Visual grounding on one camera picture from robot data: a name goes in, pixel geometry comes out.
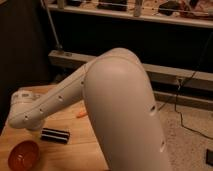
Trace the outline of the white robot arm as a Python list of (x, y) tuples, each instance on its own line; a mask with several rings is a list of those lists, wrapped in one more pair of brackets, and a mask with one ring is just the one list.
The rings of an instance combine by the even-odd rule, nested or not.
[(8, 122), (36, 130), (80, 100), (111, 171), (172, 171), (148, 74), (125, 48), (85, 63), (44, 95), (14, 92)]

